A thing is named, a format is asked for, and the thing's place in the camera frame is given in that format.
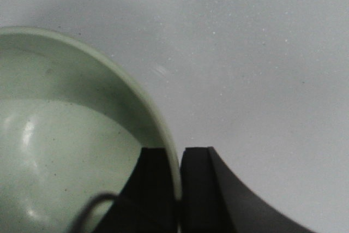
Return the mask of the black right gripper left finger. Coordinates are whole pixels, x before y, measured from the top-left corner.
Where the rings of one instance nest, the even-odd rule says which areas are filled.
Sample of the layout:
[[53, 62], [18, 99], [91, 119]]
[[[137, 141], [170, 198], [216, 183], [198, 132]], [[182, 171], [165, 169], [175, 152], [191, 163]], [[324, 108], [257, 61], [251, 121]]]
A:
[[121, 193], [95, 232], [177, 232], [177, 202], [163, 148], [143, 148]]

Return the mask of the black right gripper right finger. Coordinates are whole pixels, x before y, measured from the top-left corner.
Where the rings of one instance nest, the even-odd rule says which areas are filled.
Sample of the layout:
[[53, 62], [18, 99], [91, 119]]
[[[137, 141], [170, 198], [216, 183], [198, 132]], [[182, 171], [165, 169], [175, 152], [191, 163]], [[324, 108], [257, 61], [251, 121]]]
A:
[[182, 232], [309, 232], [251, 191], [213, 147], [186, 148], [180, 173]]

